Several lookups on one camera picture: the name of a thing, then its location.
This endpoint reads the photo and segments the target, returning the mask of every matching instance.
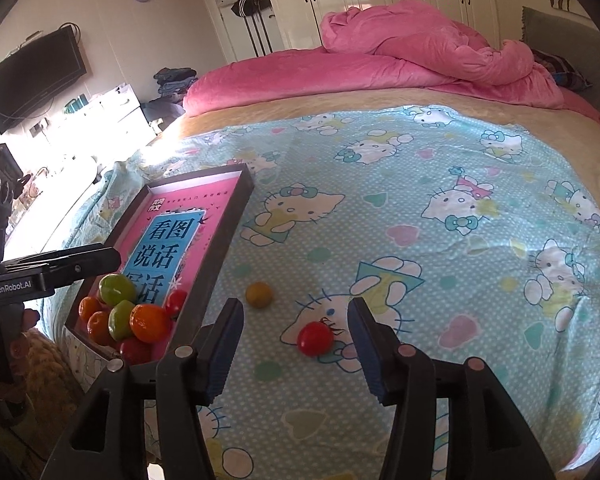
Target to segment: television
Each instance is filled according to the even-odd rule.
[[[0,134],[87,73],[71,25],[27,43],[0,62]]]

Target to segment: hand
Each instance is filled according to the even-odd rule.
[[[24,334],[27,330],[35,327],[40,320],[40,314],[35,310],[26,308],[22,314],[22,334],[10,344],[13,360],[11,362],[11,373],[15,376],[23,376],[29,368],[27,355],[29,354],[29,341]],[[26,385],[24,381],[20,384],[7,384],[0,382],[0,400],[9,402],[22,402],[26,396]]]

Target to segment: pink comforter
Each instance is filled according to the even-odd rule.
[[[528,46],[494,50],[473,29],[417,0],[322,20],[324,47],[247,59],[202,76],[187,93],[190,116],[295,96],[383,88],[429,88],[509,104],[600,114],[565,93]]]

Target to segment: beige blanket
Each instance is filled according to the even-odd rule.
[[[322,112],[379,110],[405,104],[449,106],[461,114],[496,124],[521,124],[560,152],[600,206],[600,126],[576,112],[515,106],[418,88],[360,90],[282,99],[181,117],[161,135],[183,138],[235,124],[291,119]]]

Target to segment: yellow ball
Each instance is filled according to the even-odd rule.
[[[265,308],[273,301],[273,290],[264,282],[255,282],[247,287],[245,297],[253,308]]]

